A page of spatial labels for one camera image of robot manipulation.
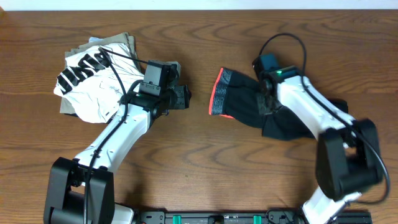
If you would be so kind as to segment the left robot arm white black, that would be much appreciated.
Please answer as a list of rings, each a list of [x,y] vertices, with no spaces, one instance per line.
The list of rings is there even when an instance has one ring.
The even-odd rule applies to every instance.
[[[113,120],[74,159],[52,165],[44,223],[132,223],[134,210],[114,199],[114,175],[134,143],[168,110],[189,107],[188,86],[130,89]]]

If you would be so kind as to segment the black shorts with grey waistband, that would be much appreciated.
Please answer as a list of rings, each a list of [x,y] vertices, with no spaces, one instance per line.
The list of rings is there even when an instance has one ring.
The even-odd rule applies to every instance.
[[[290,141],[299,138],[340,136],[348,141],[354,118],[344,100],[328,100],[296,68],[275,70],[264,79],[277,85],[282,108],[270,115],[259,114],[255,79],[235,70],[221,68],[211,92],[209,114],[233,118],[259,128],[267,138]]]

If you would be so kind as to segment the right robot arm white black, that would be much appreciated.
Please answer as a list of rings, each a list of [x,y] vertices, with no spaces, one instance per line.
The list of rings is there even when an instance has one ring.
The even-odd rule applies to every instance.
[[[254,69],[271,107],[291,110],[317,140],[318,187],[302,205],[305,223],[331,223],[363,192],[389,181],[371,120],[341,111],[295,66]]]

